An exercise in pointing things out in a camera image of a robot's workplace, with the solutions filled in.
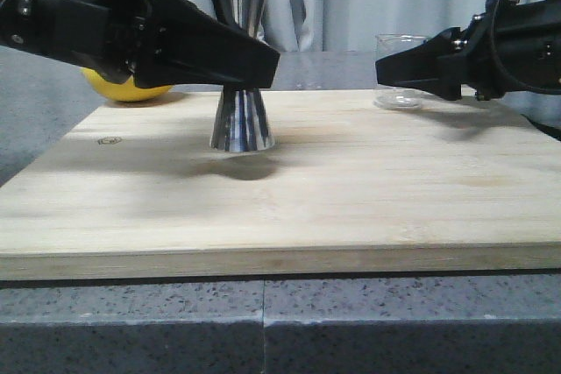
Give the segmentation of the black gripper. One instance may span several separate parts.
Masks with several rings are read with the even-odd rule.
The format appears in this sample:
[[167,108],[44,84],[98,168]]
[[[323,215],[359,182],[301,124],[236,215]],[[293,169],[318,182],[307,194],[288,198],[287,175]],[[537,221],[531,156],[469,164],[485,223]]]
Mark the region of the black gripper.
[[122,84],[138,49],[142,0],[1,0],[1,43]]
[[509,92],[560,94],[560,1],[501,3],[487,0],[480,21],[471,28],[451,27],[423,44],[375,62],[377,82],[413,88],[446,101],[462,98],[466,85],[485,100]]

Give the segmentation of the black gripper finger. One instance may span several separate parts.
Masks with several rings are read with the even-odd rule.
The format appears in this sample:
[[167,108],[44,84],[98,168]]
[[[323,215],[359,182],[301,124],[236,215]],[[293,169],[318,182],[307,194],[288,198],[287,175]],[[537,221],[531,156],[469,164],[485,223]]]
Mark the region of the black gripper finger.
[[133,72],[138,88],[214,84],[269,88],[280,54],[189,0],[152,0]]

